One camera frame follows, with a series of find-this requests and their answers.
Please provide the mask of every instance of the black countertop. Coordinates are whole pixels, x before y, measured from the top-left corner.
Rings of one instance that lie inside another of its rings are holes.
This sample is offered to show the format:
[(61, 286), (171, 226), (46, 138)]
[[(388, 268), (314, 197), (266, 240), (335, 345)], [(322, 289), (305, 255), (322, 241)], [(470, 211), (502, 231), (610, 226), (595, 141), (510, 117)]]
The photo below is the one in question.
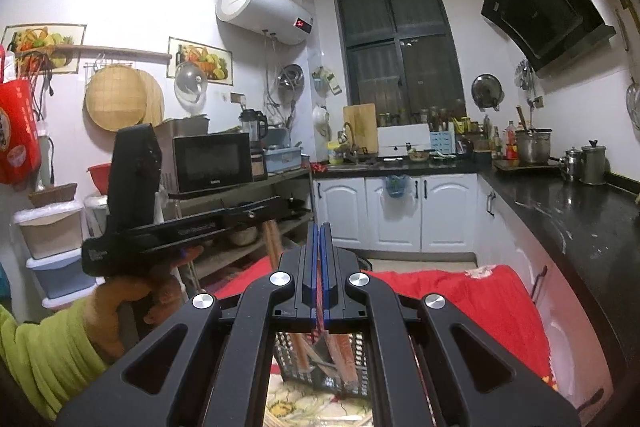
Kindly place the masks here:
[(316, 178), (478, 172), (556, 263), (593, 325), (620, 382), (640, 360), (640, 212), (612, 185), (565, 184), (557, 171), (504, 174), (471, 160), (327, 171)]

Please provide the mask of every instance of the yellow-green sleeve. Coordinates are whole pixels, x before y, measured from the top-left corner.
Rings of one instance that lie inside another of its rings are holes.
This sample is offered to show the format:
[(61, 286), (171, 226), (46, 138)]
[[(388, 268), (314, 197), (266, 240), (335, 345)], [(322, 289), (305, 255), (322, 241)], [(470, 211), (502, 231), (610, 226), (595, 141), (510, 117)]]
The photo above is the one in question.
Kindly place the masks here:
[(18, 326), (0, 306), (0, 357), (33, 406), (55, 419), (106, 369), (84, 333), (84, 299), (39, 325)]

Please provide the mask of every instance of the window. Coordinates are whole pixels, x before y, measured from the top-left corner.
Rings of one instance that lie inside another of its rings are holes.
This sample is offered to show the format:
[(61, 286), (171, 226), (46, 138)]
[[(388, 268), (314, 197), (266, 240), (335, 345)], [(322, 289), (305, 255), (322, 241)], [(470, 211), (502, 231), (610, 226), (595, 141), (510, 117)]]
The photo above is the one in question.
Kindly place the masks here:
[(351, 103), (419, 121), (420, 110), (466, 112), (441, 0), (338, 0)]

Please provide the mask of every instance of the fruit picture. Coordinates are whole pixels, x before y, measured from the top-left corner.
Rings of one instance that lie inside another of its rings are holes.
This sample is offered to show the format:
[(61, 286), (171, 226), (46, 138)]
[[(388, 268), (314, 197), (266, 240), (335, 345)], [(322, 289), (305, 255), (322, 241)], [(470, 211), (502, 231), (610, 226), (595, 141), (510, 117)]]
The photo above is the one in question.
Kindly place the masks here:
[(167, 66), (167, 78), (175, 78), (175, 68), (181, 62), (194, 62), (209, 82), (233, 86), (231, 52), (214, 46), (198, 44), (169, 37), (168, 53), (171, 61)]
[[(81, 24), (20, 24), (7, 26), (2, 35), (2, 45), (16, 54), (30, 50), (40, 51), (49, 57), (54, 74), (78, 73), (78, 53), (58, 49), (61, 44), (83, 44), (86, 25)], [(17, 57), (18, 76), (28, 76), (40, 67), (42, 57), (27, 55)]]

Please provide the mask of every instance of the metal bolt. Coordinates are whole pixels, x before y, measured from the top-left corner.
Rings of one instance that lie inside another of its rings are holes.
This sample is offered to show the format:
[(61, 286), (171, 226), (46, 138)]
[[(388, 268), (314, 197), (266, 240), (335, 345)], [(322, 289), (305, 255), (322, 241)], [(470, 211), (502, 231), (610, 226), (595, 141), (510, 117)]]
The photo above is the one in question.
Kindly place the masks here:
[(271, 274), (271, 277), (269, 277), (269, 280), (271, 281), (271, 284), (276, 286), (285, 286), (289, 284), (291, 276), (286, 272), (274, 272)]
[(191, 304), (195, 308), (203, 310), (204, 308), (209, 308), (216, 301), (216, 298), (213, 295), (209, 295), (208, 293), (200, 293), (196, 295), (193, 299), (191, 299)]
[(365, 286), (369, 284), (369, 276), (366, 273), (352, 273), (349, 276), (349, 282), (354, 286)]
[(442, 295), (438, 295), (437, 293), (430, 293), (424, 298), (424, 303), (429, 308), (439, 310), (447, 303), (447, 301)]

